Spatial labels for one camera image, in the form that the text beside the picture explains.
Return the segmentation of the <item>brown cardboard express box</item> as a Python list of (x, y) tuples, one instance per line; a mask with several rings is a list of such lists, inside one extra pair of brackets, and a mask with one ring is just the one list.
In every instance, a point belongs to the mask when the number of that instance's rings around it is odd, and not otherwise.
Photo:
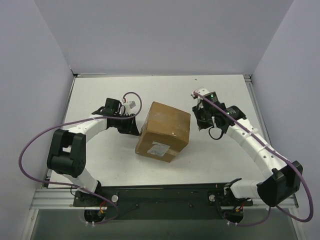
[(170, 163), (189, 144), (191, 114), (154, 101), (141, 128), (137, 155)]

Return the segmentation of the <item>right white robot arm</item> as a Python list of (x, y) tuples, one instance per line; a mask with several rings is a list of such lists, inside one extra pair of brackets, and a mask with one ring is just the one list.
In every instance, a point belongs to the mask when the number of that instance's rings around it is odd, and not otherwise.
[(235, 199), (259, 198), (266, 205), (275, 207), (299, 190), (301, 164), (298, 161), (291, 165), (285, 163), (284, 157), (266, 142), (237, 106), (226, 107), (219, 102), (215, 92), (205, 88), (195, 90), (191, 96), (197, 100), (192, 111), (198, 129), (220, 129), (223, 135), (239, 144), (264, 177), (262, 182), (236, 179), (225, 185), (226, 195), (231, 194)]

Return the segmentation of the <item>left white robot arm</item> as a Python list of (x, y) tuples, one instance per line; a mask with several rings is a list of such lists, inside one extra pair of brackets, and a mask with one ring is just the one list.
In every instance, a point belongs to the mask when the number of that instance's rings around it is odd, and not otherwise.
[(107, 98), (105, 105), (92, 112), (88, 121), (53, 133), (47, 167), (69, 179), (79, 190), (86, 189), (84, 199), (92, 206), (101, 203), (103, 194), (97, 190), (99, 181), (86, 169), (87, 142), (109, 128), (116, 128), (120, 134), (139, 136), (132, 112), (135, 106), (134, 101)]

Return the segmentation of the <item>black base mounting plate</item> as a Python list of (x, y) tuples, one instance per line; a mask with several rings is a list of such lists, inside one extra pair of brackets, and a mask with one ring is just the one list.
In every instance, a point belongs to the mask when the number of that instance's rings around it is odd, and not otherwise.
[(74, 207), (84, 208), (87, 222), (116, 220), (215, 220), (232, 211), (243, 219), (251, 198), (236, 199), (224, 183), (98, 186), (99, 197), (76, 191)]

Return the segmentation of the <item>aluminium frame rail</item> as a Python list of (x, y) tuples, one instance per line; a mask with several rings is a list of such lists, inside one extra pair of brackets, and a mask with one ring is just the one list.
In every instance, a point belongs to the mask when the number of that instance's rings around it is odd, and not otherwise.
[(43, 188), (36, 190), (31, 208), (40, 209), (85, 209), (97, 210), (102, 202), (106, 207), (124, 203), (148, 204), (187, 204), (214, 206), (215, 202), (223, 208), (244, 204), (245, 207), (264, 206), (267, 204), (256, 196), (235, 198), (224, 183), (169, 184), (169, 185), (135, 185), (102, 186), (95, 194), (85, 190), (71, 188)]

